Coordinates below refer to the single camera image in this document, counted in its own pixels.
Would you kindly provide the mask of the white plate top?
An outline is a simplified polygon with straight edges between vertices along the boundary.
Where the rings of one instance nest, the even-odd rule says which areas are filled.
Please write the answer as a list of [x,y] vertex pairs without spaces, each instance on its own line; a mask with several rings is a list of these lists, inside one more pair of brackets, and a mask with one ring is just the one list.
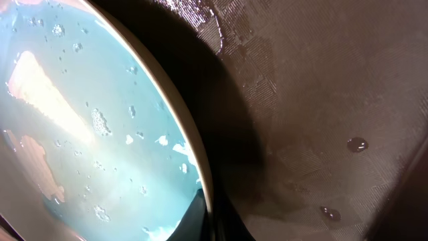
[[91,1],[1,2],[1,237],[167,240],[207,158],[174,84]]

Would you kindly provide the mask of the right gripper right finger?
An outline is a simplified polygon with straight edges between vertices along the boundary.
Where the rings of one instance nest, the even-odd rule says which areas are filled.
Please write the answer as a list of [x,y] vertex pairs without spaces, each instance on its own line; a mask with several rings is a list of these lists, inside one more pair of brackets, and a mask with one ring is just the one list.
[[255,241],[224,193],[215,196],[213,231],[215,241]]

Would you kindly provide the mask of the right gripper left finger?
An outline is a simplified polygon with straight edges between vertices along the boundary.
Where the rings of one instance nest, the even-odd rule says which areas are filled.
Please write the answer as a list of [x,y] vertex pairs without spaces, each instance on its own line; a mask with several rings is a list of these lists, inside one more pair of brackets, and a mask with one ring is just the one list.
[[209,241],[209,220],[202,189],[197,190],[185,215],[167,241]]

